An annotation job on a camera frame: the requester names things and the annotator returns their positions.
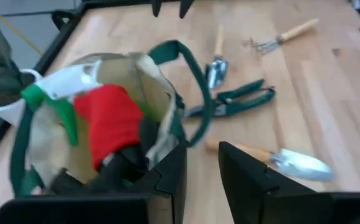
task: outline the canvas bag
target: canvas bag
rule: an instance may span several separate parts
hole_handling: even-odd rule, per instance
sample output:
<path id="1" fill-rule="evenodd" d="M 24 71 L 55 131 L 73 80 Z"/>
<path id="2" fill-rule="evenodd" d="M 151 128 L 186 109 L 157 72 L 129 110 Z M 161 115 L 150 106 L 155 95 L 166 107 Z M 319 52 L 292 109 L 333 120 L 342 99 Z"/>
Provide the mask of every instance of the canvas bag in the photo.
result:
<path id="1" fill-rule="evenodd" d="M 179 114 L 179 109 L 184 109 L 184 103 L 158 67 L 162 63 L 176 60 L 179 54 L 183 55 L 201 88 L 206 109 L 200 127 L 189 141 L 184 134 Z M 191 147 L 203 137 L 212 117 L 213 105 L 204 75 L 185 45 L 177 40 L 170 40 L 157 45 L 148 54 L 91 54 L 73 64 L 96 60 L 102 60 L 98 82 L 125 87 L 144 114 L 147 112 L 148 116 L 161 122 L 156 143 L 146 155 L 150 169 L 179 142 Z M 71 138 L 51 104 L 47 100 L 35 100 L 37 97 L 29 92 L 31 91 L 22 94 L 27 103 L 11 154 L 10 180 L 14 195 L 29 195 L 38 186 L 48 188 L 63 167 L 82 182 L 94 178 L 97 173 L 91 165 L 87 123 L 77 117 L 76 139 Z"/>

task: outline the wooden tabletop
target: wooden tabletop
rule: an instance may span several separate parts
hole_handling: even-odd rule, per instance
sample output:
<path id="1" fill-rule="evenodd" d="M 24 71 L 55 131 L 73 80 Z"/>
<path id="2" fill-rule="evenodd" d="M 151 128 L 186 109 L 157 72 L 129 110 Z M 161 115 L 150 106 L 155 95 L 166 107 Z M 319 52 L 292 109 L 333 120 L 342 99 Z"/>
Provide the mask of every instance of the wooden tabletop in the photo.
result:
<path id="1" fill-rule="evenodd" d="M 360 16 L 343 0 L 196 1 L 184 19 L 179 3 L 165 3 L 158 18 L 150 5 L 90 10 L 56 58 L 52 73 L 94 52 L 147 52 L 178 39 L 199 65 L 212 62 L 215 33 L 224 25 L 223 54 L 229 71 L 217 90 L 231 90 L 259 78 L 275 86 L 267 105 L 212 122 L 207 135 L 271 150 L 287 148 L 315 156 L 333 167 L 333 182 L 297 179 L 317 191 L 360 192 Z M 316 29 L 274 52 L 259 56 L 250 46 L 273 39 L 312 18 Z M 186 63 L 162 67 L 187 106 L 202 102 Z M 199 120 L 184 122 L 188 133 Z M 12 197 L 8 160 L 15 130 L 0 144 L 0 205 Z M 184 223 L 232 223 L 217 155 L 200 144 L 189 150 Z"/>

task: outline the green bag handle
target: green bag handle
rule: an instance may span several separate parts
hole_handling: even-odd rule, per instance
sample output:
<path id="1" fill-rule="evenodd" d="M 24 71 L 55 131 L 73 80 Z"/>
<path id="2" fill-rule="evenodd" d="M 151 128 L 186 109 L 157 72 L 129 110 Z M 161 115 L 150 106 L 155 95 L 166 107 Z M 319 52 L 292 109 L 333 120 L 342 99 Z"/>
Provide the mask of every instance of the green bag handle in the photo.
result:
<path id="1" fill-rule="evenodd" d="M 206 83 L 206 79 L 204 78 L 204 74 L 196 62 L 194 56 L 192 56 L 191 51 L 178 40 L 169 40 L 167 42 L 163 42 L 162 44 L 159 44 L 151 49 L 148 55 L 154 60 L 156 65 L 160 65 L 162 63 L 176 60 L 180 53 L 182 53 L 189 68 L 191 69 L 192 74 L 197 80 L 204 98 L 204 114 L 201 125 L 192 138 L 186 143 L 187 147 L 191 147 L 203 137 L 209 127 L 209 123 L 211 122 L 213 115 L 213 102 Z"/>
<path id="2" fill-rule="evenodd" d="M 36 170 L 33 167 L 30 170 L 25 169 L 33 115 L 31 107 L 26 104 L 12 148 L 10 181 L 15 197 L 30 195 L 35 187 L 43 187 L 43 182 Z"/>

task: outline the red cloth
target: red cloth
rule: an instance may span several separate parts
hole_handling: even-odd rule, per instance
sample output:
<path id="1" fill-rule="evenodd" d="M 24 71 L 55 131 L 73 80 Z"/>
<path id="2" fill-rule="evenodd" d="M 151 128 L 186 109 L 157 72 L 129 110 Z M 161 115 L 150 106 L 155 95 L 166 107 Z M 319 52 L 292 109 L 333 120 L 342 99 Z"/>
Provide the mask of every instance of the red cloth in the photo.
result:
<path id="1" fill-rule="evenodd" d="M 140 143 L 143 112 L 122 86 L 103 85 L 77 96 L 73 105 L 76 113 L 90 124 L 88 137 L 94 169 L 112 152 Z"/>

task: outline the wooden handle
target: wooden handle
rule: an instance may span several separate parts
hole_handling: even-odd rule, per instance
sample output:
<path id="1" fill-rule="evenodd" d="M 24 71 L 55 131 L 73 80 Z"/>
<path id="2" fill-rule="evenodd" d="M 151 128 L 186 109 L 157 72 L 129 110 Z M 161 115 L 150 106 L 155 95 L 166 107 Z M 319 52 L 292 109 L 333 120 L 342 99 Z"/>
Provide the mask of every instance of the wooden handle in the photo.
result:
<path id="1" fill-rule="evenodd" d="M 208 139 L 205 142 L 205 146 L 206 146 L 207 150 L 215 151 L 215 152 L 219 151 L 219 141 L 218 140 Z M 262 161 L 264 163 L 270 162 L 271 153 L 268 151 L 265 151 L 263 149 L 257 149 L 254 147 L 244 146 L 242 144 L 233 144 L 233 146 L 241 149 L 242 151 L 246 152 L 247 154 L 249 154 L 250 156 L 254 157 L 255 159 L 257 159 L 259 161 Z"/>
<path id="2" fill-rule="evenodd" d="M 315 25 L 317 25 L 317 23 L 318 23 L 318 19 L 312 19 L 308 22 L 305 22 L 302 25 L 299 25 L 299 26 L 289 30 L 288 32 L 285 32 L 285 33 L 279 35 L 277 37 L 277 40 L 280 43 L 284 43 L 285 41 L 290 40 L 290 39 L 300 35 L 301 33 L 313 28 Z"/>
<path id="3" fill-rule="evenodd" d="M 223 25 L 220 25 L 219 30 L 217 30 L 215 56 L 216 55 L 220 55 L 220 56 L 222 55 L 223 41 L 224 41 L 224 28 L 223 28 Z"/>

